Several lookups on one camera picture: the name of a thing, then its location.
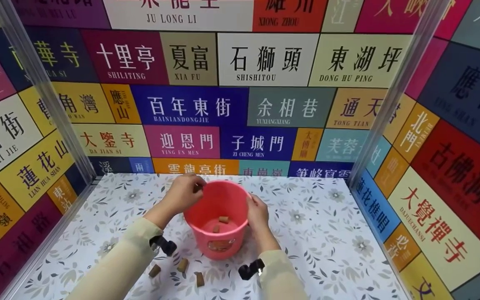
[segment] person's right hand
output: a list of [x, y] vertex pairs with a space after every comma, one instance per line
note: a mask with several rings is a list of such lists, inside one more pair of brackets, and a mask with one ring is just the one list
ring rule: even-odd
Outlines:
[[259, 254], [264, 251], [280, 250], [278, 241], [275, 239], [269, 227], [268, 206], [255, 194], [246, 198], [247, 221], [257, 242]]
[[259, 196], [251, 194], [246, 198], [247, 203], [247, 220], [252, 230], [264, 230], [269, 227], [268, 205], [266, 205]]

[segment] white floral surface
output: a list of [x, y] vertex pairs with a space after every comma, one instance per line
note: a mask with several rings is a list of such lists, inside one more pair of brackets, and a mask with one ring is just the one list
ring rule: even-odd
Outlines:
[[[19, 300], [60, 300], [87, 270], [116, 247], [125, 228], [162, 199], [175, 175], [108, 174], [97, 185], [59, 241], [15, 295]], [[270, 226], [288, 254], [311, 300], [406, 299], [385, 256], [342, 179], [207, 176], [240, 183], [268, 204]], [[172, 258], [160, 253], [126, 300], [257, 300], [258, 276], [243, 281], [238, 268], [256, 258], [246, 233], [233, 258], [206, 259], [182, 215], [164, 237], [177, 243]], [[185, 275], [176, 265], [190, 265]], [[151, 279], [153, 264], [162, 272]], [[194, 272], [205, 286], [195, 287]]]

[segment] black clamp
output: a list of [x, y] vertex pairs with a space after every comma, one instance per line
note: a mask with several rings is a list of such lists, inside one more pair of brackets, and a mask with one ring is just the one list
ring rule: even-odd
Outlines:
[[162, 235], [157, 235], [149, 240], [149, 247], [153, 247], [153, 245], [160, 247], [167, 256], [172, 256], [177, 250], [177, 245], [173, 241], [167, 241]]
[[248, 265], [241, 266], [238, 269], [238, 273], [240, 274], [240, 277], [243, 280], [249, 280], [249, 279], [251, 279], [251, 277], [253, 277], [253, 275], [255, 275], [257, 273], [260, 276], [263, 272], [264, 267], [265, 267], [265, 265], [264, 265], [263, 260], [261, 260], [259, 258], [258, 260], [255, 260], [254, 262], [249, 264], [249, 266]]

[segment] aluminum corner post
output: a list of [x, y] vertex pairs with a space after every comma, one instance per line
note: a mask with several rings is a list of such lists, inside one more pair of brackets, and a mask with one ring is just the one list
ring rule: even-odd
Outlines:
[[72, 154], [81, 176], [86, 184], [90, 184], [96, 176], [95, 171], [72, 129], [72, 124], [63, 106], [58, 101], [55, 88], [51, 84], [51, 80], [38, 55], [36, 55], [34, 46], [11, 0], [0, 0], [0, 23], [7, 40], [14, 46], [16, 55], [25, 73], [29, 76], [40, 97], [44, 100], [55, 126], [63, 137], [64, 142], [67, 143], [68, 150]]
[[401, 96], [405, 92], [412, 75], [421, 61], [421, 57], [425, 53], [430, 40], [434, 36], [436, 28], [450, 2], [451, 0], [435, 0], [428, 2], [411, 39], [409, 52], [403, 59], [401, 67], [398, 70], [398, 73], [396, 73], [392, 85], [388, 89], [383, 105], [379, 109], [379, 113], [373, 121], [370, 133], [364, 142], [364, 146], [353, 165], [347, 180], [350, 190], [353, 190], [353, 187], [358, 182], [362, 172], [366, 169], [368, 160], [375, 151], [375, 147], [392, 116], [392, 112], [394, 112]]

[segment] red sign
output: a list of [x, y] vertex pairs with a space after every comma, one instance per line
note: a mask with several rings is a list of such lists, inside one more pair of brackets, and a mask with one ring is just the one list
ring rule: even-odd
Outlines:
[[81, 30], [103, 83], [168, 84], [159, 32]]
[[355, 33], [414, 33], [426, 0], [364, 1]]
[[480, 144], [440, 120], [412, 167], [480, 239]]
[[450, 40], [472, 0], [451, 0], [436, 28], [435, 36]]
[[255, 0], [253, 32], [320, 32], [327, 0]]

